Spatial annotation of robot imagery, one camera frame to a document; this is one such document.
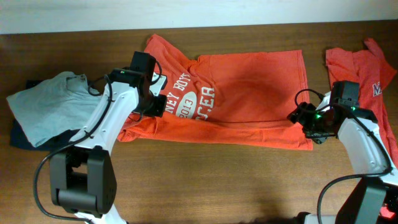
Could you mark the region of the orange soccer print t-shirt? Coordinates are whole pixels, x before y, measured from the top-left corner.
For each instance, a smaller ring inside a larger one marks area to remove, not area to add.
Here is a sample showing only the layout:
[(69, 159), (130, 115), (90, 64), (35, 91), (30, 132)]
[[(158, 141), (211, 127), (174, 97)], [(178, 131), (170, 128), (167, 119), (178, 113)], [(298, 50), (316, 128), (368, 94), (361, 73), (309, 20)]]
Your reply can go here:
[(159, 35), (145, 51), (168, 79), (160, 118), (128, 117), (121, 142), (157, 139), (175, 142), (242, 144), (312, 150), (299, 124), (288, 120), (296, 102), (308, 101), (301, 50), (201, 55), (187, 58)]

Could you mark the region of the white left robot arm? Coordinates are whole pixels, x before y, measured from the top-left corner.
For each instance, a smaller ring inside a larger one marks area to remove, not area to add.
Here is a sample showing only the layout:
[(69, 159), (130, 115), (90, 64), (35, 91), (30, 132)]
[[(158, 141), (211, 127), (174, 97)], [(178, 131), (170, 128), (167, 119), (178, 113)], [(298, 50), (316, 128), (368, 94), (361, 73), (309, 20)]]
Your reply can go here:
[(162, 116), (167, 77), (152, 70), (114, 69), (103, 96), (69, 145), (50, 158), (52, 203), (85, 223), (124, 223), (114, 200), (117, 182), (111, 162), (116, 138), (132, 112)]

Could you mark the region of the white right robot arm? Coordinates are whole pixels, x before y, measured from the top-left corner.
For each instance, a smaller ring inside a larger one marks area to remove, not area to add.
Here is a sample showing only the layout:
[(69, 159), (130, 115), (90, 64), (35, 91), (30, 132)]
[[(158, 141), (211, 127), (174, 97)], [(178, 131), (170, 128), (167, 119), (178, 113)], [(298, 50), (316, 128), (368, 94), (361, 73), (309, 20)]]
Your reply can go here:
[[(315, 214), (301, 213), (301, 223), (397, 223), (397, 168), (383, 145), (374, 113), (352, 103), (315, 107), (301, 103), (288, 119), (300, 123), (306, 138), (321, 144), (335, 137), (345, 147), (353, 174), (324, 186)], [(344, 180), (358, 179), (338, 213), (322, 214), (326, 191)]]

